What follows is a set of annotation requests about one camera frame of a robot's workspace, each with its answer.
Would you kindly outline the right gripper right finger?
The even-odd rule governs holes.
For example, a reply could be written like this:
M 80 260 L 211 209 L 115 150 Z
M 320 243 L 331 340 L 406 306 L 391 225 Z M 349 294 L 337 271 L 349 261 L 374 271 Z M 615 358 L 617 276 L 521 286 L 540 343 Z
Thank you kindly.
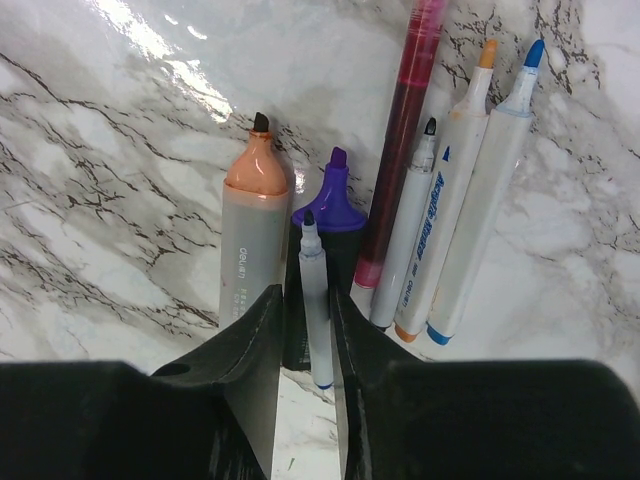
M 405 433 L 419 411 L 408 377 L 422 365 L 330 290 L 334 393 L 344 478 L 407 478 Z

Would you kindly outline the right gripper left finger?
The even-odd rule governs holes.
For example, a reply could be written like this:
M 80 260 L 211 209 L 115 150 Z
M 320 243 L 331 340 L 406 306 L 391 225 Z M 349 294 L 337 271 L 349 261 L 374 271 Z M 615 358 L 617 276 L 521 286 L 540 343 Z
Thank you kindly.
M 239 320 L 153 376 L 206 393 L 217 414 L 209 476 L 269 478 L 283 337 L 283 293 L 267 287 Z

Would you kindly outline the blue capped marker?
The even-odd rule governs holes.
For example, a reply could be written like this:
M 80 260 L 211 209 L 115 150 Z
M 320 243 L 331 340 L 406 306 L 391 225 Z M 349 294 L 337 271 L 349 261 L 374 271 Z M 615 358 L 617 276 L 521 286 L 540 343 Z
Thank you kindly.
M 315 385 L 326 390 L 334 382 L 326 252 L 311 210 L 304 212 L 301 232 L 298 259 L 310 369 Z

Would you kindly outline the orange capped highlighter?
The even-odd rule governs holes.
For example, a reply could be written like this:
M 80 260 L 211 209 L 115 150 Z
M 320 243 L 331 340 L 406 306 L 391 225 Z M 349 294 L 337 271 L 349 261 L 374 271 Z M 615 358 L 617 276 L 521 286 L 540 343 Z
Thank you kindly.
M 268 117 L 255 114 L 244 152 L 223 184 L 219 325 L 242 317 L 270 285 L 281 282 L 289 207 L 285 170 L 272 151 Z

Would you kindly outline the purple highlighter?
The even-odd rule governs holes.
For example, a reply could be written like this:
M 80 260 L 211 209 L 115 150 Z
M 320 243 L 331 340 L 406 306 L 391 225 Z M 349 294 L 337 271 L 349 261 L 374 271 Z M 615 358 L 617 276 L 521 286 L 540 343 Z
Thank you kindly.
M 310 368 L 307 330 L 302 299 L 298 254 L 304 213 L 313 212 L 327 256 L 328 280 L 345 292 L 351 289 L 367 216 L 351 205 L 347 182 L 347 153 L 336 147 L 325 167 L 319 193 L 306 206 L 294 211 L 289 226 L 284 285 L 284 329 L 282 365 L 291 371 Z

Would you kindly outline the red white marker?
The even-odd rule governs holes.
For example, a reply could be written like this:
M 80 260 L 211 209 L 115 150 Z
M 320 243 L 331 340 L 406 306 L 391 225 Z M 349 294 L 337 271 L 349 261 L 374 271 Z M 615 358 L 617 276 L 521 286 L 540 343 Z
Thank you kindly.
M 394 317 L 395 332 L 406 343 L 413 342 L 427 322 L 486 130 L 486 96 L 497 49 L 495 39 L 485 43 L 464 97 L 452 107 L 445 122 L 433 179 Z

